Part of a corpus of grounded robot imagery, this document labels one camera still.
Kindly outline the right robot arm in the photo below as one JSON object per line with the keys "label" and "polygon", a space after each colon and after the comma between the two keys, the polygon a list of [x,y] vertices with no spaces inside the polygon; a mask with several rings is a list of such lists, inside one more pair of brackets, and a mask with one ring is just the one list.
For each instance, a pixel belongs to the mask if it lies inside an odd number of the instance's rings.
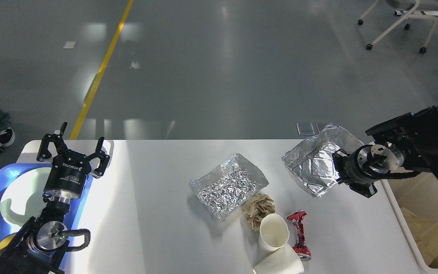
{"label": "right robot arm", "polygon": [[333,153],[338,184],[370,198],[377,192],[375,182],[382,179],[431,173],[438,181],[438,105],[379,123],[365,134],[373,144]]}

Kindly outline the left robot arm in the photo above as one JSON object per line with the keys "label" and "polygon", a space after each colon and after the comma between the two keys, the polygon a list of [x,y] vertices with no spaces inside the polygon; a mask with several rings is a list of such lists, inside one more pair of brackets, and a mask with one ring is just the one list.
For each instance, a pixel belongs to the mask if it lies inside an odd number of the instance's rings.
{"label": "left robot arm", "polygon": [[111,156],[99,137],[95,151],[82,154],[69,149],[63,134],[67,123],[42,137],[36,160],[51,163],[42,193],[45,207],[38,217],[30,217],[0,250],[0,274],[63,274],[60,264],[66,253],[90,244],[88,229],[68,229],[64,217],[71,201],[81,198],[89,176],[101,178]]}

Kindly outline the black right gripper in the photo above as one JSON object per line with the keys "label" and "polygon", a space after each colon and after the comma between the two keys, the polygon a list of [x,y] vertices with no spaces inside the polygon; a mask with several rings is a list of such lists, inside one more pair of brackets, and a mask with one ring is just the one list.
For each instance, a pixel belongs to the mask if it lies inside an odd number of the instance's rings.
{"label": "black right gripper", "polygon": [[378,192],[375,178],[362,168],[367,163],[370,150],[371,147],[360,147],[350,154],[344,149],[338,149],[332,154],[334,168],[339,174],[336,182],[348,184],[352,191],[366,198]]}

